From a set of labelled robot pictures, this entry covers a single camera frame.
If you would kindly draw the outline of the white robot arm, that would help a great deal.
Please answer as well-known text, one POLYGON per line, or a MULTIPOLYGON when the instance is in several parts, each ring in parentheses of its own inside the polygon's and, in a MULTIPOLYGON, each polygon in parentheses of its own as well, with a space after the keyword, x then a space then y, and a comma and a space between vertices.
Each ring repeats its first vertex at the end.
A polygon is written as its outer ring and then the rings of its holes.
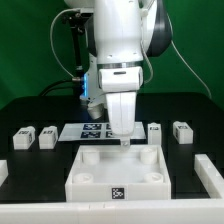
POLYGON ((84 93, 90 116, 108 112, 114 137, 127 148, 134 132, 143 64, 170 45, 172 28, 163 0, 64 0, 90 17, 84 23, 90 67, 84 93))

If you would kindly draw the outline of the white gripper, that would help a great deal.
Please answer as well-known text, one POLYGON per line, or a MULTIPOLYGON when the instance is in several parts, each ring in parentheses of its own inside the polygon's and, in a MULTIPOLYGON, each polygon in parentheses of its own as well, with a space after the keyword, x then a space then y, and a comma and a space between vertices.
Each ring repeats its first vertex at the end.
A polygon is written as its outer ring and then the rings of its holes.
POLYGON ((140 66, 99 70, 100 87, 106 95, 111 130, 121 137, 124 148, 130 147, 134 131, 137 91, 143 83, 140 66))

